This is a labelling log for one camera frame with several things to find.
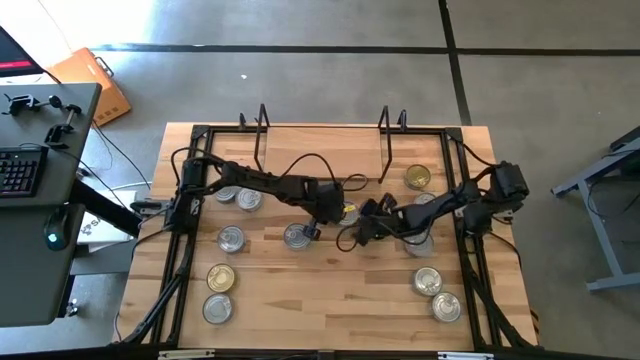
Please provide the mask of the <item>dark computer monitor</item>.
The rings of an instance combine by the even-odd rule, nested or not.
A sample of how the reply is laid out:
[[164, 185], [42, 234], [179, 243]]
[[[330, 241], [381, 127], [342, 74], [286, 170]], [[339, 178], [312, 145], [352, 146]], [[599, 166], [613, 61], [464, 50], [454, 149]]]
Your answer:
[[0, 78], [43, 72], [44, 69], [0, 26]]

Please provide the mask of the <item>dark grey desk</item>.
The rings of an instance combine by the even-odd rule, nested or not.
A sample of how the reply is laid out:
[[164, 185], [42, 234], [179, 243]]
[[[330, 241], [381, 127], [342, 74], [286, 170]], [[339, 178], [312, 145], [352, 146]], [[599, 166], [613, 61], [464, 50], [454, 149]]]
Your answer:
[[41, 102], [56, 95], [63, 104], [82, 109], [71, 122], [74, 131], [62, 137], [68, 148], [48, 151], [36, 195], [0, 199], [0, 328], [48, 325], [58, 316], [82, 213], [70, 212], [72, 231], [64, 250], [50, 250], [43, 229], [54, 209], [68, 201], [100, 93], [98, 83], [0, 85], [0, 147], [42, 145], [48, 130], [68, 116], [50, 106], [38, 112], [23, 110], [15, 117], [3, 115], [8, 107], [5, 95], [31, 94]]

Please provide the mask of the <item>black aluminium table frame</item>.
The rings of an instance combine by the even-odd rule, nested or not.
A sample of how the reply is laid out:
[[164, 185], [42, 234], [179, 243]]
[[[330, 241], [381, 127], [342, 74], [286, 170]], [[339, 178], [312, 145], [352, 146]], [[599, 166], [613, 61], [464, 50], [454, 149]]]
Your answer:
[[[462, 178], [478, 175], [493, 158], [484, 127], [393, 128], [393, 161], [384, 181], [371, 180], [364, 190], [352, 191], [351, 201], [378, 199], [388, 192], [400, 203], [411, 201], [414, 192], [405, 185], [403, 174], [412, 164], [431, 171], [428, 188], [441, 194]], [[200, 144], [210, 146], [220, 157], [255, 167], [253, 129], [203, 126]], [[305, 155], [290, 167], [333, 174], [318, 155]], [[442, 323], [433, 317], [429, 300], [410, 287], [412, 272], [427, 265], [442, 274], [447, 291], [460, 297], [466, 294], [452, 216], [435, 222], [435, 252], [424, 259], [407, 254], [392, 238], [351, 247], [335, 226], [324, 228], [308, 250], [287, 248], [283, 231], [306, 218], [303, 210], [272, 196], [253, 213], [208, 198], [188, 282], [169, 300], [160, 335], [175, 335], [184, 349], [362, 351], [367, 355], [469, 351], [474, 333], [490, 338], [483, 304], [464, 307], [457, 321]], [[218, 246], [219, 231], [229, 225], [238, 226], [246, 236], [241, 252], [229, 254]], [[220, 263], [236, 273], [234, 286], [224, 292], [231, 298], [233, 315], [228, 322], [214, 325], [204, 319], [202, 308], [211, 295], [219, 294], [210, 290], [206, 277]]]

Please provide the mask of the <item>black backlit keyboard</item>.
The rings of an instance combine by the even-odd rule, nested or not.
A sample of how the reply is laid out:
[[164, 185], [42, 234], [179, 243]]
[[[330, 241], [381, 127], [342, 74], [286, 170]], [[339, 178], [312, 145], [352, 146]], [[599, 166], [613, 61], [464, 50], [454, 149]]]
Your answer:
[[43, 146], [0, 147], [0, 199], [34, 197], [47, 155]]

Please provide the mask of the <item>grey metal side table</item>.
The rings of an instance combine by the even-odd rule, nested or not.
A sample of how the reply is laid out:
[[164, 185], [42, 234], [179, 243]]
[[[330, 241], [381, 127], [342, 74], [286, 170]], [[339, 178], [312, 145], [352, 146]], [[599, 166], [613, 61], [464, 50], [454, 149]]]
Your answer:
[[613, 141], [600, 159], [551, 189], [577, 191], [593, 224], [610, 275], [590, 291], [640, 285], [640, 126]]

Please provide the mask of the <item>white printed box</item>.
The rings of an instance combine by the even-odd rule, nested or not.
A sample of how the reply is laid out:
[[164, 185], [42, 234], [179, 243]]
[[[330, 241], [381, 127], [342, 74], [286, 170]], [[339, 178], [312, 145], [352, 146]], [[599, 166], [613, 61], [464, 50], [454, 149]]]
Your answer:
[[[116, 203], [118, 197], [130, 209], [130, 204], [136, 200], [137, 192], [135, 190], [116, 190], [112, 195], [109, 191], [100, 191], [107, 199]], [[86, 212], [80, 227], [77, 244], [87, 245], [89, 251], [97, 251], [103, 247], [128, 242], [132, 239], [127, 233], [118, 230], [110, 223], [105, 222], [101, 218]]]

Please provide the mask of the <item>black desk clamp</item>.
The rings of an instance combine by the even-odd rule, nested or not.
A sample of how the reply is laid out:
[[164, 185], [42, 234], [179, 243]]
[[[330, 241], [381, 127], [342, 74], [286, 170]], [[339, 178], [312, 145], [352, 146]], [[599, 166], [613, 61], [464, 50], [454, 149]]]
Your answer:
[[41, 102], [37, 100], [33, 95], [18, 95], [9, 97], [5, 95], [8, 100], [7, 110], [3, 112], [3, 115], [18, 116], [23, 110], [38, 112], [46, 106], [60, 109], [63, 107], [62, 101], [56, 95], [51, 95], [47, 101]]
[[45, 137], [44, 143], [50, 148], [68, 148], [68, 145], [62, 140], [62, 137], [66, 134], [71, 134], [74, 131], [74, 127], [71, 125], [71, 122], [77, 115], [82, 113], [82, 109], [74, 104], [66, 105], [65, 109], [68, 111], [67, 120], [64, 123], [52, 126]]

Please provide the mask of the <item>silver edge bracket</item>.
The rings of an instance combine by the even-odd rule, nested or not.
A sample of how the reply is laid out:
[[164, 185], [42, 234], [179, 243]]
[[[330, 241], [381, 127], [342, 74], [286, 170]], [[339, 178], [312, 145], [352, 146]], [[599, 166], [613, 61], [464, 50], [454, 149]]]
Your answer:
[[157, 360], [207, 360], [215, 356], [216, 352], [210, 349], [179, 349], [160, 351]]
[[495, 360], [495, 358], [490, 353], [438, 352], [437, 360]]

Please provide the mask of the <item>wooden shelf black metal frame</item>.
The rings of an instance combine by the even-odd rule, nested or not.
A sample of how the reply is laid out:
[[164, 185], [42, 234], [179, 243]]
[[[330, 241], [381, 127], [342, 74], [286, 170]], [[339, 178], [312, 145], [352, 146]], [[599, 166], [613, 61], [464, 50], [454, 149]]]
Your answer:
[[261, 171], [281, 174], [307, 155], [318, 155], [332, 167], [333, 176], [353, 173], [383, 182], [393, 161], [390, 111], [384, 106], [374, 127], [339, 127], [315, 124], [296, 127], [270, 123], [266, 105], [259, 106], [253, 159]]

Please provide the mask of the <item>black computer mouse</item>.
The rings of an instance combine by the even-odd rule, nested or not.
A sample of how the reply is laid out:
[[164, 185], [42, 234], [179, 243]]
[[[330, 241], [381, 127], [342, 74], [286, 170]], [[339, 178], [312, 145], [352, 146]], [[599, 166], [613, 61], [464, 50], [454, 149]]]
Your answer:
[[69, 205], [61, 205], [54, 209], [44, 225], [45, 243], [52, 251], [64, 250], [69, 244], [68, 216]]

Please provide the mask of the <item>gold-lid seafood can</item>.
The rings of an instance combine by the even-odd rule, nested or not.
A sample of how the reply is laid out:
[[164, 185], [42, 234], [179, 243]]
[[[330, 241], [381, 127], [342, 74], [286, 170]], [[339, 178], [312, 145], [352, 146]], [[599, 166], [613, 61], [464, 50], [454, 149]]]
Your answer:
[[224, 293], [234, 286], [236, 273], [233, 268], [227, 264], [216, 264], [210, 268], [206, 281], [211, 291]]
[[422, 190], [431, 181], [430, 170], [421, 164], [412, 164], [404, 172], [405, 185], [412, 190]]

